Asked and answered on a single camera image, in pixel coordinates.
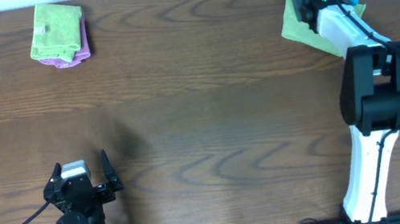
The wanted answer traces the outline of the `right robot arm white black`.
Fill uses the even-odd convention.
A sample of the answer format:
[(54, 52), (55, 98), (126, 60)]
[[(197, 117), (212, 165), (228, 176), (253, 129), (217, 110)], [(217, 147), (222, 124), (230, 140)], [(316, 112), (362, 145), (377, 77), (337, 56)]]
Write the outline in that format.
[(387, 224), (387, 179), (400, 131), (400, 41), (380, 36), (350, 0), (300, 4), (302, 21), (345, 59), (340, 108), (352, 157), (344, 213), (352, 224)]

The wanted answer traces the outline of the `green cloth unfolded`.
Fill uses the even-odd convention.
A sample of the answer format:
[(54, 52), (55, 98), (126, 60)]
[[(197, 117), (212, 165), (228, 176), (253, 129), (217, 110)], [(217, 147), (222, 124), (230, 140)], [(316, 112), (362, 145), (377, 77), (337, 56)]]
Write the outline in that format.
[[(334, 43), (327, 40), (323, 36), (315, 33), (310, 29), (307, 23), (298, 21), (296, 15), (295, 5), (293, 4), (296, 0), (286, 0), (284, 7), (283, 27), (282, 36), (285, 39), (293, 40), (298, 43), (304, 43), (310, 47), (316, 48), (320, 51), (328, 52), (331, 55), (343, 56), (338, 50)], [(357, 4), (356, 6), (343, 5), (345, 10), (353, 12), (354, 17), (360, 18), (365, 11), (365, 4)], [(378, 45), (370, 39), (362, 38), (360, 43), (355, 43), (351, 47), (360, 45)]]

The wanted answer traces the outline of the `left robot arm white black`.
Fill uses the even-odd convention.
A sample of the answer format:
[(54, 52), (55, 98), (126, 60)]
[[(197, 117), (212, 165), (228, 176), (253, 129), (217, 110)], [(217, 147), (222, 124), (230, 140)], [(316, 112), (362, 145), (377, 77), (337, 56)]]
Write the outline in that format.
[(92, 185), (84, 160), (55, 164), (43, 190), (44, 199), (62, 213), (55, 224), (105, 224), (103, 207), (116, 199), (123, 184), (104, 150), (100, 156), (106, 182), (99, 185)]

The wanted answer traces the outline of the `green folded cloth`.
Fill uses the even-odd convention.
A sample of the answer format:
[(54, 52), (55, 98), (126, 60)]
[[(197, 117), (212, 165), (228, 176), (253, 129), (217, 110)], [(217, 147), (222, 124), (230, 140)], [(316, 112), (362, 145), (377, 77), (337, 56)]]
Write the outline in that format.
[(31, 58), (71, 62), (82, 48), (80, 6), (40, 4), (34, 10)]

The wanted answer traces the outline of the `pink folded cloth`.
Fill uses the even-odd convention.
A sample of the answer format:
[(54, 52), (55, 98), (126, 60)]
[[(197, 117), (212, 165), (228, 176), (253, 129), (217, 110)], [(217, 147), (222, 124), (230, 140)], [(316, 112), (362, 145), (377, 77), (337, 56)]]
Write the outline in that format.
[(63, 61), (61, 58), (54, 58), (54, 59), (41, 59), (39, 63), (49, 66), (54, 66), (58, 69), (62, 68), (70, 68), (80, 63), (83, 63), (84, 60), (91, 57), (90, 46), (88, 45), (88, 37), (86, 31), (86, 17), (85, 14), (81, 15), (80, 19), (80, 32), (81, 32), (81, 48), (75, 52), (74, 58), (72, 61)]

